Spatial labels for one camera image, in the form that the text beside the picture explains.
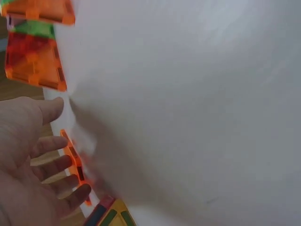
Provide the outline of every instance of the white sheet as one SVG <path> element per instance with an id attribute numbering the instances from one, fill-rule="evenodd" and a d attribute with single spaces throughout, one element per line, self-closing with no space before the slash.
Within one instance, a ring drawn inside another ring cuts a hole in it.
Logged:
<path id="1" fill-rule="evenodd" d="M 56 29 L 68 92 L 54 132 L 78 137 L 141 226 L 299 225 L 300 8 L 75 2 L 75 26 Z"/>

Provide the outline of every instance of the wooden floor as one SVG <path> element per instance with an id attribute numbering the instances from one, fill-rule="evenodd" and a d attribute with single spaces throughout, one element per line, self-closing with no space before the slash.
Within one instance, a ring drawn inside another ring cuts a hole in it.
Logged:
<path id="1" fill-rule="evenodd" d="M 12 99 L 20 96 L 27 96 L 34 99 L 42 100 L 43 97 L 43 91 L 41 88 L 33 87 L 27 84 L 19 83 L 16 81 L 8 80 L 5 77 L 4 69 L 4 53 L 0 53 L 0 101 Z M 51 127 L 50 125 L 44 126 L 42 130 L 41 136 L 49 136 L 52 135 Z M 38 159 L 35 159 L 33 161 L 34 165 L 42 164 L 47 161 L 53 160 L 59 156 L 58 151 L 48 153 L 44 156 L 41 156 Z M 62 172 L 60 174 L 57 174 L 51 178 L 49 178 L 46 182 L 56 181 L 62 177 L 65 176 L 65 173 Z M 85 221 L 84 215 L 80 211 L 80 209 L 77 209 L 74 213 L 72 213 L 70 216 L 66 217 L 65 219 L 62 219 L 61 226 L 81 226 L 83 225 Z"/>

